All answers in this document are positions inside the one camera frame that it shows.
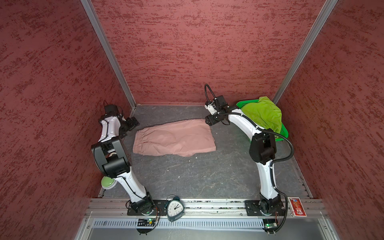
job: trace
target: slotted white strip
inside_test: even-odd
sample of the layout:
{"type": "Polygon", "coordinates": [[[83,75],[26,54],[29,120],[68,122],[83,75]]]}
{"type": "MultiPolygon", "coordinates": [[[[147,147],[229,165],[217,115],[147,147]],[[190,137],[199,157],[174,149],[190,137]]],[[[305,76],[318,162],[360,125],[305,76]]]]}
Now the slotted white strip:
{"type": "MultiPolygon", "coordinates": [[[[137,223],[138,218],[96,218],[93,228],[136,228],[137,223]]],[[[259,218],[180,218],[175,222],[170,222],[167,218],[161,218],[156,228],[263,231],[263,227],[263,220],[259,218]]]]}

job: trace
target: green garment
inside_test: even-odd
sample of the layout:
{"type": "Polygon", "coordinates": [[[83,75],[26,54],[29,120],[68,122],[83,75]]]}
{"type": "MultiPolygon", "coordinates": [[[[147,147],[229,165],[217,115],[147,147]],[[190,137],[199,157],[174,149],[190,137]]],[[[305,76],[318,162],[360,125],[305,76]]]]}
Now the green garment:
{"type": "Polygon", "coordinates": [[[260,97],[257,103],[248,103],[241,110],[263,128],[281,132],[281,110],[268,97],[260,97]]]}

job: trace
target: red wallpaper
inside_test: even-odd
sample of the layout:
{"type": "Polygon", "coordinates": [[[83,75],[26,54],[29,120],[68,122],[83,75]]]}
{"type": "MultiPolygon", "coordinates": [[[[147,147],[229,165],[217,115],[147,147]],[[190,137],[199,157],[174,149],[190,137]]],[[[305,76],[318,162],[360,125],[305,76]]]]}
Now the red wallpaper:
{"type": "Polygon", "coordinates": [[[137,103],[273,97],[324,0],[93,0],[137,103]]]}
{"type": "Polygon", "coordinates": [[[1,1],[0,35],[0,239],[73,239],[103,101],[128,101],[79,0],[1,1]]]}
{"type": "Polygon", "coordinates": [[[343,239],[383,239],[384,2],[339,0],[279,102],[343,239]]]}

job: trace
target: metal corner post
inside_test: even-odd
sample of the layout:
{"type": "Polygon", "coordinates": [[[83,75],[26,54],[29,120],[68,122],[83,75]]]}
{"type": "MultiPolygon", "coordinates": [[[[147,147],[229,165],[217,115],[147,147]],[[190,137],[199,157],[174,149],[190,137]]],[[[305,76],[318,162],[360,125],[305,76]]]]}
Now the metal corner post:
{"type": "Polygon", "coordinates": [[[290,83],[293,75],[295,74],[296,70],[299,68],[301,62],[303,61],[305,55],[311,48],[314,40],[316,39],[317,35],[319,34],[321,28],[324,26],[325,21],[331,14],[334,6],[336,5],[338,0],[326,0],[323,7],[321,8],[319,15],[317,16],[315,22],[313,23],[307,37],[305,38],[299,52],[297,53],[296,58],[294,59],[291,67],[289,68],[287,74],[285,75],[283,82],[281,83],[279,89],[275,93],[275,96],[273,97],[273,102],[277,104],[277,102],[280,100],[281,96],[283,95],[285,89],[287,88],[288,84],[290,83]]]}
{"type": "Polygon", "coordinates": [[[133,95],[131,93],[131,90],[129,89],[129,86],[127,84],[127,81],[125,80],[125,77],[123,75],[123,72],[121,71],[121,68],[119,66],[119,63],[117,62],[117,59],[113,53],[113,50],[111,46],[109,45],[107,36],[105,35],[103,28],[100,24],[99,18],[97,17],[97,14],[95,12],[95,9],[92,5],[91,0],[81,0],[81,3],[85,9],[85,12],[88,15],[89,20],[91,21],[91,24],[93,26],[93,29],[96,32],[97,37],[99,38],[101,45],[105,51],[105,54],[107,55],[109,62],[112,65],[112,68],[120,82],[120,85],[125,93],[125,96],[127,96],[127,99],[129,101],[129,104],[131,105],[132,111],[136,108],[136,102],[133,98],[133,95]]]}

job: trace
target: green plastic basket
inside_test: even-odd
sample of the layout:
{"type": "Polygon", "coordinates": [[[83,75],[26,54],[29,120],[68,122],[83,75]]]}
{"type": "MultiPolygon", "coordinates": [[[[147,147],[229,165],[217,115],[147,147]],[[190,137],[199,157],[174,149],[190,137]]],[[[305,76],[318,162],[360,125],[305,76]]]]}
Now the green plastic basket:
{"type": "MultiPolygon", "coordinates": [[[[256,103],[258,101],[259,101],[259,99],[240,101],[240,102],[236,103],[236,106],[238,106],[241,109],[247,103],[256,103]]],[[[283,135],[284,137],[288,137],[288,131],[285,128],[283,123],[281,124],[281,132],[280,132],[280,134],[283,135]]],[[[282,141],[282,140],[283,140],[282,138],[276,138],[276,141],[282,141]]]]}

